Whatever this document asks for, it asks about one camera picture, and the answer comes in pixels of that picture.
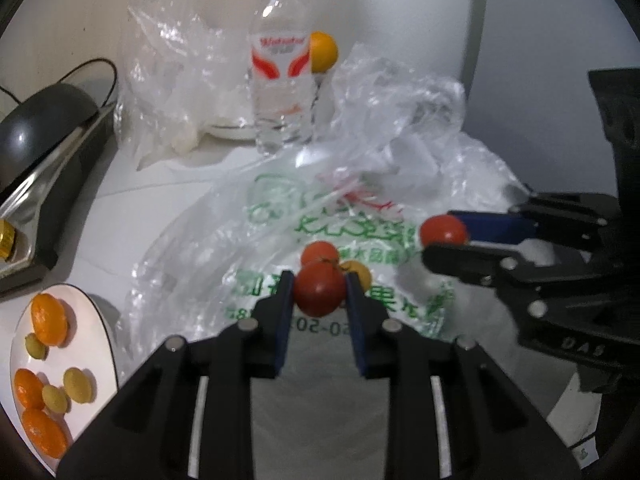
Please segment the white wall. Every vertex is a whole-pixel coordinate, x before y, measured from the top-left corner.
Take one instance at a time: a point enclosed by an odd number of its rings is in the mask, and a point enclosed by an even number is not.
[[[116,57],[129,0],[25,0],[0,39],[0,84],[25,98],[94,56]],[[196,0],[210,25],[246,25],[255,0]],[[367,41],[419,70],[460,75],[471,0],[306,0],[344,54]],[[0,112],[9,101],[0,97]]]
[[[587,72],[639,65],[613,0],[487,0],[466,129],[536,189],[615,192]]]

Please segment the gold knob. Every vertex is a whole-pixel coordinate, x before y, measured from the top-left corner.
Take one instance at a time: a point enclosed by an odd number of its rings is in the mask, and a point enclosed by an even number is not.
[[[0,259],[7,261],[14,250],[15,229],[6,220],[0,218]]]

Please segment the crumpled plastic bag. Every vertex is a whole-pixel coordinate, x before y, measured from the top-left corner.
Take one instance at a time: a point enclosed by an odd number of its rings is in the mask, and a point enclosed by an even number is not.
[[[213,29],[191,0],[132,0],[114,130],[141,169],[197,147],[210,126],[253,124],[244,30]]]
[[[139,365],[167,336],[218,334],[250,316],[305,244],[336,243],[372,270],[369,294],[427,336],[479,339],[507,371],[513,323],[488,291],[429,273],[417,228],[452,208],[505,211],[524,191],[498,156],[460,131],[465,97],[356,45],[335,72],[335,116],[316,142],[238,170],[178,217],[133,272],[118,330]],[[344,310],[294,313],[276,381],[254,381],[254,453],[263,479],[380,478],[386,382],[353,362]]]

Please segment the plastic bottle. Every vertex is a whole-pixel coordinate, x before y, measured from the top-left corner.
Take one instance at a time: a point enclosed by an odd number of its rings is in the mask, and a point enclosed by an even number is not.
[[[252,97],[261,153],[311,136],[310,27],[300,0],[259,0],[250,31]]]

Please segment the red tomato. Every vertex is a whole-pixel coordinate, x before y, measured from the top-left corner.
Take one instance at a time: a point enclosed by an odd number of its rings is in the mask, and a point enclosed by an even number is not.
[[[420,241],[424,247],[433,243],[462,245],[469,241],[469,233],[455,216],[439,215],[420,226]]]
[[[338,252],[338,249],[329,242],[323,242],[321,240],[319,242],[310,243],[305,247],[305,250],[302,251],[300,263],[304,267],[306,264],[317,262],[318,260],[335,260],[337,262],[340,260],[340,253]]]
[[[311,317],[323,317],[347,297],[347,283],[337,263],[318,260],[302,267],[293,283],[293,299]]]

